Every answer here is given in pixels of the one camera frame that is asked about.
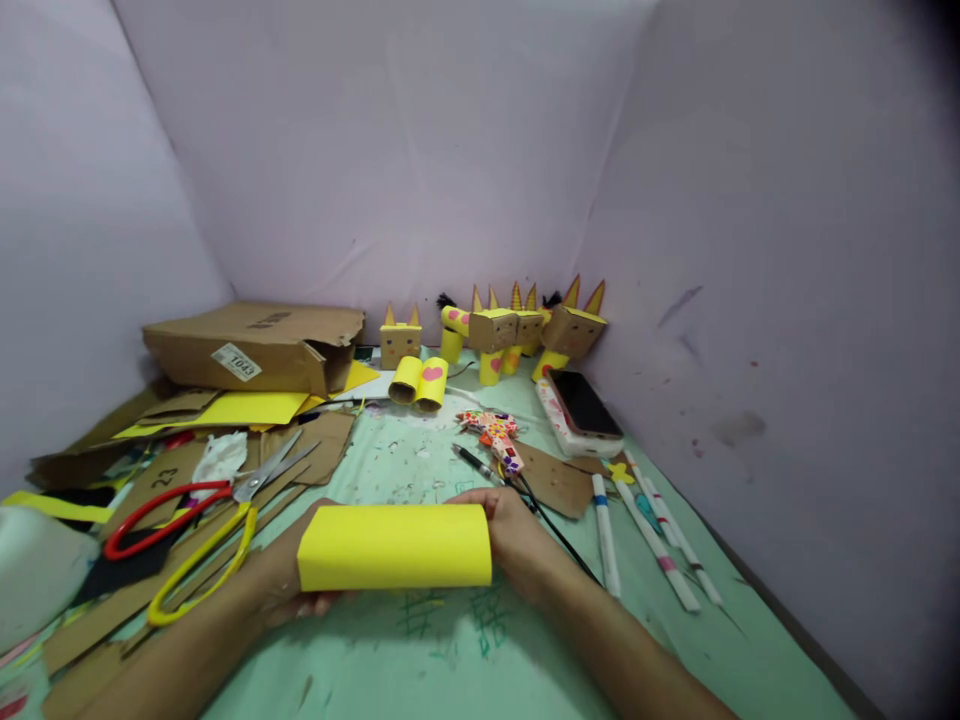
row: colorful pattern object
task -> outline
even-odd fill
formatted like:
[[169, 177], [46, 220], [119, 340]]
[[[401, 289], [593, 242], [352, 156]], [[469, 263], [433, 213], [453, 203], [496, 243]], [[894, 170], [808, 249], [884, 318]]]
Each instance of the colorful pattern object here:
[[457, 413], [460, 426], [480, 434], [480, 442], [490, 446], [493, 454], [503, 466], [503, 472], [516, 476], [523, 470], [523, 460], [513, 444], [513, 438], [520, 433], [517, 421], [507, 413], [493, 413], [485, 410], [467, 410]]

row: yellow paper roll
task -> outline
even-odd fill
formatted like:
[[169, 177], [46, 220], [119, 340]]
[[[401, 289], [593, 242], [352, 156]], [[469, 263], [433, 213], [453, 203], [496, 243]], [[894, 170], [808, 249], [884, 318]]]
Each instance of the yellow paper roll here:
[[447, 371], [450, 366], [443, 358], [430, 358], [423, 364], [420, 385], [414, 405], [421, 412], [437, 412], [443, 407], [443, 393], [447, 390]]
[[543, 355], [540, 356], [540, 362], [538, 362], [537, 367], [533, 369], [533, 374], [530, 378], [534, 382], [537, 382], [540, 378], [547, 376], [547, 370], [562, 370], [567, 366], [568, 362], [570, 362], [570, 358], [566, 355], [555, 353], [553, 350], [544, 350]]
[[409, 405], [417, 396], [417, 386], [420, 384], [420, 371], [423, 363], [420, 358], [405, 357], [397, 366], [393, 382], [387, 389], [390, 399], [398, 405]]
[[444, 329], [440, 337], [440, 357], [451, 365], [460, 362], [460, 351], [463, 350], [463, 336], [453, 330]]
[[503, 350], [495, 353], [480, 353], [480, 384], [496, 385], [500, 382], [500, 366]]
[[523, 348], [519, 345], [513, 345], [506, 349], [506, 352], [503, 353], [503, 365], [500, 367], [500, 372], [504, 375], [515, 375], [517, 368], [520, 367], [520, 354]]
[[300, 587], [472, 587], [492, 580], [480, 505], [325, 505], [297, 551]]

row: cardboard box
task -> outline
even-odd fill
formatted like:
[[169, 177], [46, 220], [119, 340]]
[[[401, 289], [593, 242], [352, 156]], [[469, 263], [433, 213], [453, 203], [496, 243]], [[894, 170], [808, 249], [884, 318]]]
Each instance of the cardboard box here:
[[543, 346], [573, 360], [586, 357], [590, 348], [607, 327], [599, 315], [558, 305], [543, 329]]
[[495, 353], [516, 345], [518, 322], [512, 310], [470, 313], [470, 347], [481, 353]]
[[342, 390], [362, 310], [233, 303], [213, 312], [148, 325], [143, 342], [176, 383], [220, 390]]

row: pen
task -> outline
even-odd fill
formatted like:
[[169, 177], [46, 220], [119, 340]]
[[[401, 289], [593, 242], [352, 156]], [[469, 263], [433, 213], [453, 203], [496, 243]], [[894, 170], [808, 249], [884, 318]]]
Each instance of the pen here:
[[490, 480], [492, 483], [499, 485], [500, 478], [497, 477], [496, 473], [493, 472], [490, 468], [484, 465], [480, 458], [471, 453], [466, 448], [462, 448], [456, 443], [453, 443], [453, 452], [466, 460], [477, 472], [483, 475], [487, 480]]
[[620, 572], [617, 569], [617, 551], [613, 546], [613, 528], [607, 508], [607, 491], [603, 476], [593, 476], [593, 504], [597, 506], [597, 530], [600, 532], [600, 559], [603, 561], [603, 581], [607, 592], [620, 599]]

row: black cable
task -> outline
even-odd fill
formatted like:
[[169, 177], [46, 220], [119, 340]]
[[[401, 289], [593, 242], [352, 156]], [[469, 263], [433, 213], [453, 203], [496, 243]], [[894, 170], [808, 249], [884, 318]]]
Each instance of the black cable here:
[[547, 514], [543, 511], [543, 508], [540, 507], [540, 503], [537, 502], [537, 496], [533, 494], [533, 489], [530, 487], [530, 483], [527, 482], [527, 479], [523, 476], [523, 473], [518, 473], [517, 477], [520, 478], [520, 482], [523, 483], [524, 488], [527, 490], [527, 496], [530, 498], [530, 502], [533, 503], [533, 510], [540, 515], [544, 520], [547, 521], [547, 525], [550, 526], [550, 529], [553, 530], [553, 534], [557, 536], [557, 539], [563, 543], [563, 546], [567, 549], [567, 552], [573, 557], [577, 565], [580, 566], [580, 569], [583, 570], [587, 575], [590, 576], [590, 579], [593, 580], [597, 585], [603, 587], [603, 583], [597, 580], [597, 576], [591, 572], [590, 567], [583, 561], [583, 558], [580, 557], [580, 554], [573, 549], [567, 539], [563, 536], [563, 533], [557, 530], [557, 526], [553, 524]]

